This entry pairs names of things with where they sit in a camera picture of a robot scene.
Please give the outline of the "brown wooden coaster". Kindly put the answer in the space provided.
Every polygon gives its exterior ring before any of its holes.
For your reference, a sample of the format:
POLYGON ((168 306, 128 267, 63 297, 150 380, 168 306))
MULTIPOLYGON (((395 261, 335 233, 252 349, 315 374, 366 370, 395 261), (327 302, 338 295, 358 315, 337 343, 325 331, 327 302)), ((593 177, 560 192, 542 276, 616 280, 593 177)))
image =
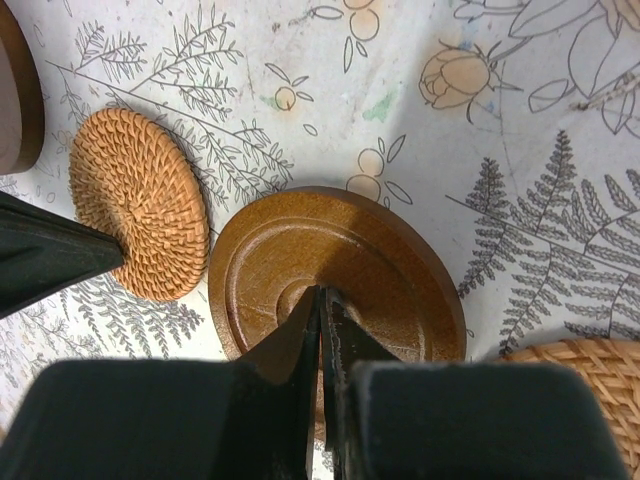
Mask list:
POLYGON ((311 286, 400 359, 457 361, 466 326, 456 287, 432 247, 400 216, 358 194, 303 187, 239 210, 211 254, 209 305, 235 359, 282 324, 311 286))
POLYGON ((37 162, 45 112, 31 50, 13 13, 1 3, 1 173, 22 173, 37 162))

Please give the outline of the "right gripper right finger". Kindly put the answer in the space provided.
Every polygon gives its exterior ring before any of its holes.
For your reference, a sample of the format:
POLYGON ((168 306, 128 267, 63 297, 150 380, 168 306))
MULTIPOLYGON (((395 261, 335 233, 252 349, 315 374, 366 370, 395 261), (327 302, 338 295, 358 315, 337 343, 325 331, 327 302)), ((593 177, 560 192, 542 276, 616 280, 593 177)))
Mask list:
POLYGON ((320 292, 338 479, 624 479, 597 400, 554 364, 406 363, 320 292))

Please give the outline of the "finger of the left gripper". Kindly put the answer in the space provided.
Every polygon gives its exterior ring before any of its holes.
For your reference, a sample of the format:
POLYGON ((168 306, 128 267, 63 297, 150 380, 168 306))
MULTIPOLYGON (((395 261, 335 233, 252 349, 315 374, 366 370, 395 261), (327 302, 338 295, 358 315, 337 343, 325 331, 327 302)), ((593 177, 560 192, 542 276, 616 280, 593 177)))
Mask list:
POLYGON ((124 265, 117 240, 1 194, 1 316, 124 265))

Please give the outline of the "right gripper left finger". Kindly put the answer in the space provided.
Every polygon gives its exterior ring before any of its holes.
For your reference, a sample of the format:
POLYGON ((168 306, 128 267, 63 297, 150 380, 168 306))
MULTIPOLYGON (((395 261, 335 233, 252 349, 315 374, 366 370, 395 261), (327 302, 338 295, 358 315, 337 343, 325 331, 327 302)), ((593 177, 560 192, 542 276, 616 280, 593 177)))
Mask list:
POLYGON ((306 479, 320 291, 228 362, 61 361, 28 390, 5 479, 306 479))

